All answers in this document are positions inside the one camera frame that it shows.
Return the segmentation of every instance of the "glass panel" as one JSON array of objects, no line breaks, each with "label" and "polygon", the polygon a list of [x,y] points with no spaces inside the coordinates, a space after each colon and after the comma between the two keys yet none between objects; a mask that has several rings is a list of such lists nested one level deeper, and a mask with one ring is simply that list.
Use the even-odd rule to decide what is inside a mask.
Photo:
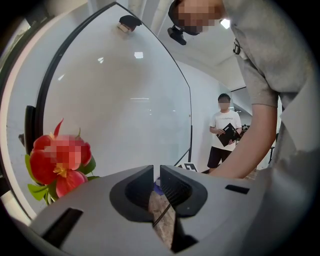
[{"label": "glass panel", "polygon": [[[32,217],[46,204],[35,200],[28,190],[27,185],[34,182],[18,136],[25,132],[26,106],[36,106],[38,94],[42,97],[40,86],[45,85],[42,80],[54,54],[63,38],[79,25],[70,15],[51,21],[37,41],[30,41],[31,50],[26,57],[20,56],[20,66],[10,80],[12,91],[7,92],[6,166],[10,168],[6,169],[11,170],[17,182],[13,190],[17,195],[21,192],[19,200],[29,205]],[[190,88],[147,27],[137,26],[130,34],[117,27],[126,15],[125,9],[114,5],[85,26],[61,52],[43,99],[43,122],[37,116],[35,130],[53,133],[64,118],[60,134],[77,135],[81,128],[81,137],[90,144],[96,162],[95,176],[154,165],[157,178],[160,165],[174,165],[190,148]]]}]

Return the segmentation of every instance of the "yellow stamen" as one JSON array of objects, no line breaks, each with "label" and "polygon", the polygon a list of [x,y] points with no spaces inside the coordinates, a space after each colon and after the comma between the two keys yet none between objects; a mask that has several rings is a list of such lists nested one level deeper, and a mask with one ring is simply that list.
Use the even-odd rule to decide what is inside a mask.
[{"label": "yellow stamen", "polygon": [[57,163],[56,168],[54,169],[53,172],[66,178],[67,177],[67,170],[64,169],[62,166],[63,166],[62,163]]},{"label": "yellow stamen", "polygon": [[51,139],[53,139],[53,140],[55,139],[55,136],[54,136],[54,134],[52,132],[49,133],[49,136],[50,136]]}]

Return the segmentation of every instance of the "black shorts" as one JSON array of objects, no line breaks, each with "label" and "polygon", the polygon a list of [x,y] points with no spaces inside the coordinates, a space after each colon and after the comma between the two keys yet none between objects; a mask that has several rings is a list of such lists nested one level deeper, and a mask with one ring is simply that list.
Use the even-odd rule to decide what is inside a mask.
[{"label": "black shorts", "polygon": [[222,160],[222,162],[225,161],[231,153],[232,151],[212,146],[207,166],[209,168],[217,168],[220,163],[220,160]]}]

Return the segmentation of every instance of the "ceiling light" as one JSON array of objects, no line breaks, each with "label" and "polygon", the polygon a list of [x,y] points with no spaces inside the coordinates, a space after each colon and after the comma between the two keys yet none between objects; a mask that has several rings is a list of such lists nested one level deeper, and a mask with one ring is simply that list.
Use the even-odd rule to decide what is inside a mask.
[{"label": "ceiling light", "polygon": [[135,57],[136,59],[142,59],[142,58],[144,57],[144,53],[141,52],[141,51],[136,51],[136,52],[134,53],[134,57]]},{"label": "ceiling light", "polygon": [[58,80],[60,81],[64,76],[65,76],[65,74],[63,74],[62,76],[60,76],[60,77],[58,78]]},{"label": "ceiling light", "polygon": [[130,98],[130,100],[149,100],[149,98]]},{"label": "ceiling light", "polygon": [[230,20],[228,19],[221,19],[220,20],[220,24],[222,26],[224,26],[224,28],[227,30],[228,28],[230,28]]}]

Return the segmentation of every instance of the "green leaf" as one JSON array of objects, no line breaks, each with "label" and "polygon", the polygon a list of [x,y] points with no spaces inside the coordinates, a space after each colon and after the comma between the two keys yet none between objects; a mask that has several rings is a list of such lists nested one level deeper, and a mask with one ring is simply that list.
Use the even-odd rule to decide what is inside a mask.
[{"label": "green leaf", "polygon": [[90,177],[87,177],[87,178],[88,178],[88,181],[91,181],[91,180],[100,178],[100,176],[90,176]]},{"label": "green leaf", "polygon": [[59,199],[56,192],[57,180],[54,180],[51,184],[48,185],[50,196],[56,201]]},{"label": "green leaf", "polygon": [[28,170],[28,173],[29,173],[31,179],[33,179],[36,183],[39,183],[39,181],[36,180],[36,178],[34,177],[32,171],[31,171],[30,155],[26,154],[26,155],[24,156],[24,162],[25,162],[25,166],[26,166],[26,168],[27,168],[27,170]]},{"label": "green leaf", "polygon": [[96,161],[93,156],[91,156],[90,162],[84,166],[83,164],[80,165],[77,171],[82,172],[84,175],[91,173],[96,168]]},{"label": "green leaf", "polygon": [[48,195],[49,195],[49,189],[45,191],[45,195],[44,195],[44,201],[47,206],[49,205]]},{"label": "green leaf", "polygon": [[33,195],[33,197],[35,199],[37,199],[38,201],[40,201],[41,199],[44,198],[48,187],[47,186],[36,186],[33,184],[28,184],[28,189],[31,193],[31,195]]}]

